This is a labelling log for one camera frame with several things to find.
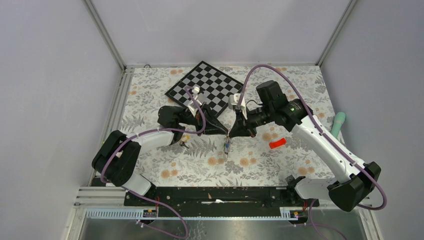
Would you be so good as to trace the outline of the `grey metal key holder plate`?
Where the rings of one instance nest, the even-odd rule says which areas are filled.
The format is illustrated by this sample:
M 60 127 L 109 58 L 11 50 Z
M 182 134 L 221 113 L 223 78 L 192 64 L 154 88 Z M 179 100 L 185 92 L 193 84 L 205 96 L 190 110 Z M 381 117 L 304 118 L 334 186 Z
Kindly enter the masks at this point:
M 231 138 L 227 135 L 224 139 L 224 144 L 223 144 L 223 159 L 224 159 L 224 161 L 227 161 L 227 159 L 228 159 L 230 147 L 231 147 Z

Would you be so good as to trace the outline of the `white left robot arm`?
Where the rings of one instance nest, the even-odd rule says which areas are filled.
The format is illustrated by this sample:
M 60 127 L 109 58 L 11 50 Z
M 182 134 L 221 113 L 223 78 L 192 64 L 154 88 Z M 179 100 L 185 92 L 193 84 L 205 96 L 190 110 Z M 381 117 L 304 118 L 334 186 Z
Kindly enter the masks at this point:
M 158 110 L 157 122 L 156 129 L 133 136 L 119 130 L 112 131 L 91 163 L 103 183 L 112 183 L 136 193 L 136 199 L 144 206 L 154 202 L 155 192 L 151 189 L 154 184 L 135 172 L 141 153 L 178 143 L 187 133 L 185 125 L 194 126 L 193 134 L 198 136 L 228 133 L 207 104 L 196 113 L 191 113 L 187 107 L 162 106 Z

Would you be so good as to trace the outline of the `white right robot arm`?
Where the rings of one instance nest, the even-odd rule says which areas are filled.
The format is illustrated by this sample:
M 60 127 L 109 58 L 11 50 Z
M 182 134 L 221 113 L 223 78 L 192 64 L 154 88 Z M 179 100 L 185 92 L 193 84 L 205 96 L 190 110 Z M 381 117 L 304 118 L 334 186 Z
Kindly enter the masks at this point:
M 306 199 L 332 201 L 339 209 L 350 212 L 375 188 L 381 167 L 376 162 L 366 163 L 354 155 L 326 130 L 312 110 L 298 98 L 289 101 L 280 85 L 273 80 L 256 87 L 261 106 L 247 110 L 245 102 L 237 106 L 241 94 L 231 95 L 228 107 L 235 111 L 235 122 L 230 138 L 252 137 L 257 127 L 268 123 L 283 126 L 293 136 L 304 141 L 329 167 L 333 178 L 311 179 L 298 177 L 287 191 L 287 201 L 293 206 Z

